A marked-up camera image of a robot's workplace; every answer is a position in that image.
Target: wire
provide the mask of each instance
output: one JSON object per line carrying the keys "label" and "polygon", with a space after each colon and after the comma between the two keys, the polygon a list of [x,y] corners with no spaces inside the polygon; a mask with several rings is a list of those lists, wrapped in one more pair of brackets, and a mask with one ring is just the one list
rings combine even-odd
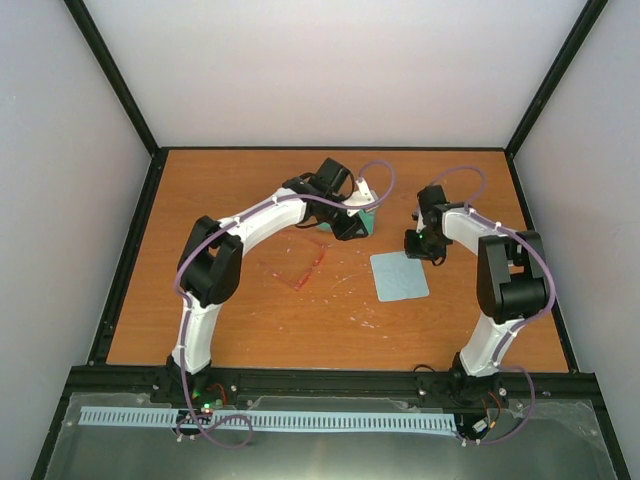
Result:
{"label": "wire", "polygon": [[418,365],[416,365],[415,367],[413,367],[413,372],[417,371],[419,368],[426,368],[427,370],[431,370],[432,372],[435,372],[436,369],[433,367],[430,367],[429,365],[427,365],[426,363],[419,363]]}
{"label": "wire", "polygon": [[473,208],[470,208],[468,210],[468,214],[471,218],[478,221],[485,227],[491,228],[493,230],[496,230],[499,233],[507,235],[513,240],[515,240],[518,244],[520,244],[522,248],[524,248],[529,253],[529,255],[531,255],[531,257],[536,261],[536,263],[540,266],[540,269],[542,270],[544,276],[547,278],[547,283],[549,284],[549,299],[547,300],[547,304],[544,306],[544,308],[542,308],[535,315],[532,315],[529,318],[522,319],[521,321],[513,324],[511,328],[509,328],[509,330],[498,342],[496,349],[491,355],[491,360],[493,361],[494,365],[498,366],[500,364],[500,362],[498,362],[500,353],[502,352],[502,349],[507,344],[509,339],[511,337],[515,337],[523,327],[527,326],[532,322],[535,322],[539,318],[544,317],[549,312],[551,312],[551,309],[553,308],[553,305],[556,302],[556,284],[555,284],[555,281],[553,280],[553,275],[551,274],[551,270],[549,269],[549,266],[542,259],[540,254],[536,251],[536,249],[529,244],[529,242],[521,238],[518,234],[516,234],[516,232],[514,232],[510,228],[503,227],[500,223],[492,222],[488,218],[483,217],[482,215],[477,213]]}
{"label": "wire", "polygon": [[349,195],[345,197],[344,200],[342,200],[343,202],[345,200],[349,200],[353,196],[354,192],[356,191],[356,179],[353,176],[353,173],[351,172],[351,170],[349,170],[349,178],[351,179],[351,192],[349,193]]}
{"label": "wire", "polygon": [[544,317],[549,312],[551,312],[551,309],[553,308],[553,305],[556,302],[556,284],[555,284],[555,281],[553,280],[553,275],[551,274],[551,270],[547,266],[546,262],[542,259],[540,254],[536,251],[536,249],[533,248],[525,239],[521,238],[514,230],[503,227],[500,223],[489,220],[488,218],[480,215],[478,212],[476,212],[475,209],[469,206],[471,202],[473,202],[480,195],[482,195],[482,193],[485,191],[487,187],[487,176],[481,169],[479,169],[474,165],[458,165],[457,167],[449,168],[447,170],[444,170],[440,174],[438,174],[431,181],[431,183],[429,183],[429,185],[434,185],[437,182],[439,182],[442,178],[446,177],[447,175],[460,170],[474,171],[478,175],[480,175],[480,178],[482,179],[482,184],[480,185],[480,188],[478,188],[478,190],[469,198],[467,198],[467,200],[465,200],[464,202],[464,209],[466,210],[469,217],[476,220],[477,222],[479,222],[480,224],[484,225],[487,228],[495,230],[498,233],[502,233],[503,235],[509,236],[511,239],[515,240],[518,244],[520,244],[522,248],[524,248],[529,253],[529,255],[531,255],[531,257],[535,260],[535,262],[540,266],[540,269],[544,273],[544,276],[546,277],[547,283],[549,285],[549,299],[547,300],[547,304],[544,306],[544,308],[542,308],[535,315],[532,315],[529,318],[522,319],[521,321],[512,325],[509,328],[509,330],[505,333],[505,335],[498,342],[498,345],[496,346],[495,350],[493,351],[493,354],[491,355],[491,360],[493,364],[497,367],[500,365],[500,362],[498,361],[498,358],[500,357],[500,353],[502,352],[504,346],[507,344],[509,339],[511,337],[515,337],[523,327],[527,326],[532,322],[535,322],[539,318]]}
{"label": "wire", "polygon": [[306,225],[296,225],[295,227],[304,230],[305,228],[313,228],[317,227],[318,225],[320,225],[320,222],[307,223]]}
{"label": "wire", "polygon": [[[198,420],[202,420],[203,418],[211,418],[213,416],[212,413],[201,413],[199,415],[196,415],[198,417]],[[180,420],[177,424],[176,424],[176,428],[173,429],[175,431],[175,434],[177,437],[179,437],[180,435],[188,435],[186,433],[183,433],[180,428],[187,423],[189,420],[191,420],[191,417],[189,415],[185,415],[185,417]]]}
{"label": "wire", "polygon": [[487,417],[487,427],[491,428],[491,418],[489,417],[489,408],[487,407],[487,402],[482,399],[482,408],[484,408],[484,414]]}
{"label": "wire", "polygon": [[[369,203],[367,205],[347,206],[347,205],[343,205],[341,203],[332,202],[331,200],[327,200],[325,198],[316,197],[314,195],[291,194],[291,195],[283,195],[282,197],[277,197],[275,199],[274,198],[269,198],[269,199],[263,201],[262,203],[259,203],[258,205],[253,207],[251,210],[249,210],[249,211],[245,212],[244,214],[240,215],[238,220],[239,220],[239,222],[244,222],[248,218],[252,217],[253,215],[256,215],[257,213],[261,212],[262,210],[264,210],[264,209],[266,209],[266,208],[268,208],[268,207],[270,207],[270,206],[272,206],[274,204],[277,204],[277,203],[280,203],[280,202],[296,200],[296,199],[313,200],[313,201],[316,201],[316,202],[324,203],[326,205],[330,205],[332,207],[341,208],[343,210],[368,210],[370,208],[376,207],[376,206],[380,205],[382,202],[384,202],[389,197],[389,195],[391,194],[391,191],[393,190],[393,187],[395,186],[396,175],[395,175],[395,171],[393,170],[393,167],[391,166],[390,163],[388,163],[385,160],[374,160],[374,161],[369,162],[366,165],[364,165],[360,169],[360,173],[358,174],[358,176],[361,177],[362,174],[366,170],[368,170],[369,168],[371,168],[374,165],[383,165],[384,167],[386,167],[389,170],[389,173],[391,174],[391,180],[389,182],[389,187],[387,188],[387,191],[384,193],[384,195],[382,195],[377,200],[374,200],[373,202],[371,202],[371,203]],[[203,425],[200,423],[200,421],[198,419],[198,415],[196,414],[196,412],[195,412],[195,410],[193,408],[193,403],[191,402],[191,395],[189,395],[189,385],[187,383],[187,370],[186,370],[187,361],[186,361],[186,353],[185,353],[185,349],[186,349],[185,342],[186,342],[186,337],[187,337],[187,330],[188,330],[188,327],[189,327],[189,321],[191,320],[191,309],[193,308],[193,302],[191,300],[191,297],[189,297],[189,295],[187,295],[186,293],[184,293],[180,289],[180,279],[184,275],[184,272],[189,267],[191,262],[193,262],[193,260],[200,254],[200,252],[202,252],[204,249],[208,248],[209,245],[211,245],[218,237],[220,237],[224,233],[228,232],[229,230],[231,230],[233,227],[235,227],[237,225],[238,225],[238,221],[230,220],[229,223],[227,223],[224,226],[221,226],[219,230],[217,230],[211,236],[207,237],[200,245],[198,245],[187,256],[187,258],[184,260],[182,265],[180,265],[180,268],[178,268],[178,272],[176,273],[176,276],[175,276],[174,281],[173,281],[173,291],[177,295],[182,297],[182,300],[183,300],[183,302],[185,304],[185,307],[186,307],[186,311],[185,311],[184,318],[183,318],[183,321],[182,321],[182,327],[180,328],[180,334],[179,334],[179,337],[178,337],[178,349],[180,350],[180,379],[182,381],[182,393],[184,394],[184,399],[185,399],[185,402],[187,404],[187,410],[189,411],[189,415],[193,419],[193,424],[200,431],[199,435],[204,436],[207,440],[209,440],[214,445],[222,447],[222,448],[226,448],[226,449],[238,449],[238,448],[242,448],[245,445],[247,445],[251,441],[251,438],[253,437],[253,424],[251,423],[251,419],[249,417],[247,417],[246,415],[229,415],[228,417],[224,417],[224,418],[220,419],[218,422],[214,423],[213,425],[208,427],[206,430],[203,427]],[[214,430],[216,427],[218,427],[218,426],[222,425],[223,423],[229,421],[231,418],[240,419],[241,421],[243,421],[243,422],[245,422],[247,424],[247,426],[249,427],[249,434],[247,435],[247,438],[245,438],[242,442],[240,442],[237,445],[228,445],[228,444],[219,442],[218,440],[216,440],[216,439],[212,438],[211,436],[209,436],[208,432]]]}
{"label": "wire", "polygon": [[[529,420],[531,419],[535,409],[536,389],[535,389],[535,386],[533,385],[533,379],[531,378],[531,375],[529,374],[529,372],[527,372],[523,367],[520,367],[520,366],[505,367],[505,368],[501,368],[500,370],[503,372],[510,372],[513,370],[517,370],[519,372],[522,372],[522,374],[525,376],[525,378],[527,379],[527,383],[529,384],[529,393],[531,395],[531,403],[529,404],[529,410],[527,410],[527,413],[522,418],[522,421],[509,433],[495,440],[483,441],[482,439],[480,439],[480,442],[478,443],[478,445],[498,445],[502,442],[509,440],[510,438],[513,438],[515,435],[517,435],[519,432],[522,431],[522,429],[525,427],[527,423],[529,423]],[[462,442],[463,445],[467,444],[466,438],[464,438],[458,432],[454,432],[454,434],[456,438]]]}
{"label": "wire", "polygon": [[220,390],[220,396],[222,397],[222,406],[225,406],[227,404],[227,394],[224,391],[224,387],[221,384],[214,383],[213,385],[207,387],[207,391],[212,392],[216,388]]}
{"label": "wire", "polygon": [[500,414],[502,413],[502,405],[500,405],[500,400],[498,400],[498,397],[496,397],[495,393],[493,393],[492,391],[489,391],[487,393],[491,398],[493,398],[493,401],[496,402],[496,406],[498,407],[498,414],[496,415],[496,418],[493,421],[495,423],[498,421],[498,419],[500,418]]}
{"label": "wire", "polygon": [[487,176],[478,167],[476,167],[474,165],[458,165],[457,167],[448,168],[447,170],[444,170],[443,172],[440,172],[436,176],[436,178],[431,180],[431,183],[429,183],[429,186],[435,185],[436,183],[438,183],[440,180],[442,180],[447,175],[449,175],[451,173],[454,173],[454,172],[459,172],[461,170],[471,170],[473,172],[476,172],[478,175],[480,175],[480,179],[482,180],[482,183],[480,184],[480,187],[478,188],[478,190],[476,190],[469,198],[467,198],[464,201],[464,208],[468,210],[469,209],[469,204],[473,203],[475,200],[477,200],[478,197],[480,197],[480,195],[482,195],[484,193],[484,191],[487,189]]}

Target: black bracket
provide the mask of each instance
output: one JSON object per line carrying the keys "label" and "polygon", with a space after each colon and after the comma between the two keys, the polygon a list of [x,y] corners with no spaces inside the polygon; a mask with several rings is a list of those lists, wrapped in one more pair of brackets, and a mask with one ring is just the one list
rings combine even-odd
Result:
{"label": "black bracket", "polygon": [[418,208],[424,228],[419,232],[405,231],[404,251],[407,257],[430,260],[435,266],[442,265],[447,259],[447,246],[453,243],[442,232],[442,215],[447,210],[462,206],[462,203],[449,203],[440,185],[429,185],[420,190]]}
{"label": "black bracket", "polygon": [[[217,400],[224,400],[226,405],[236,405],[238,398],[237,374],[207,367],[194,374],[187,372],[186,376],[187,387],[194,406],[213,405]],[[224,393],[212,388],[215,385],[222,386]],[[151,401],[171,403],[174,407],[184,406],[186,403],[182,390],[180,367],[172,355],[167,357],[166,368],[158,368],[156,371]]]}
{"label": "black bracket", "polygon": [[[219,229],[220,222],[207,216],[199,218],[191,230],[178,268],[198,245]],[[218,248],[216,255],[210,253],[209,248]],[[212,241],[209,248],[193,259],[180,279],[182,289],[192,293],[202,307],[227,301],[238,288],[242,267],[243,243],[240,237],[225,232]]]}

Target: black motor joint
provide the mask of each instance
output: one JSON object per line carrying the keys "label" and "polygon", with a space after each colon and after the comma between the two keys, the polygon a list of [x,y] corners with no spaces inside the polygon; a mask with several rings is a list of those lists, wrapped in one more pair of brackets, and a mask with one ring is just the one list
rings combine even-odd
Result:
{"label": "black motor joint", "polygon": [[447,258],[447,246],[453,243],[442,232],[442,216],[447,210],[462,204],[451,204],[440,185],[429,185],[418,192],[418,211],[424,227],[420,231],[407,230],[404,234],[404,251],[408,258],[429,260],[439,266]]}
{"label": "black motor joint", "polygon": [[[342,203],[349,196],[340,193],[348,178],[351,178],[353,193],[355,181],[351,171],[332,158],[327,158],[316,173],[304,173],[287,180],[282,186],[299,194],[313,195],[335,203]],[[359,215],[349,216],[346,209],[322,202],[313,200],[305,200],[305,202],[307,209],[302,223],[307,222],[311,217],[317,221],[312,226],[327,223],[338,240],[352,240],[368,236],[369,232]]]}

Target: gray metal surface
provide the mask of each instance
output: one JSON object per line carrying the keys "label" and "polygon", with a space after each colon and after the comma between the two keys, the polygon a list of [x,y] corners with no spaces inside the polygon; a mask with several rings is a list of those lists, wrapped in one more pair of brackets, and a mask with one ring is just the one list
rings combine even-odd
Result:
{"label": "gray metal surface", "polygon": [[[228,451],[205,440],[178,443],[168,428],[78,426],[78,409],[65,419],[47,478],[615,478],[588,405],[541,402],[537,411],[521,434],[497,446],[463,448],[455,438],[406,433],[257,432],[246,448]],[[503,417],[497,436],[519,421],[509,411]],[[243,435],[216,433],[231,443]]]}

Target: black cable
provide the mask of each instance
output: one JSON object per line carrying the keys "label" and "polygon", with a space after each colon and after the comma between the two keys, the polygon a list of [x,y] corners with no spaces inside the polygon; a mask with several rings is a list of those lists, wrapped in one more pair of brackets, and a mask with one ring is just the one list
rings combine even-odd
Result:
{"label": "black cable", "polygon": [[312,227],[317,227],[318,225],[320,225],[320,222],[316,222],[316,223],[310,223],[308,225],[296,225],[296,228],[312,228]]}
{"label": "black cable", "polygon": [[351,170],[349,170],[349,178],[351,178],[351,192],[349,193],[349,195],[347,195],[347,197],[344,200],[342,200],[343,202],[345,200],[349,200],[353,196],[353,193],[356,191],[356,179],[353,176],[353,173],[351,173]]}
{"label": "black cable", "polygon": [[435,372],[436,369],[433,367],[430,367],[429,365],[427,365],[426,363],[419,363],[418,365],[416,365],[415,367],[413,367],[413,372],[416,372],[419,368],[426,368],[427,370],[431,370],[432,372]]}
{"label": "black cable", "polygon": [[498,400],[498,397],[496,397],[496,395],[493,392],[489,391],[487,393],[496,404],[496,407],[498,407],[498,415],[496,415],[496,418],[493,420],[494,422],[497,422],[498,419],[500,418],[500,414],[502,413],[502,405],[500,405],[500,400]]}
{"label": "black cable", "polygon": [[457,401],[455,398],[453,398],[452,395],[449,395],[449,400],[451,400],[451,402],[460,407],[460,408],[471,408],[475,405],[475,403],[477,402],[477,400],[463,400],[465,403],[460,403],[459,401]]}

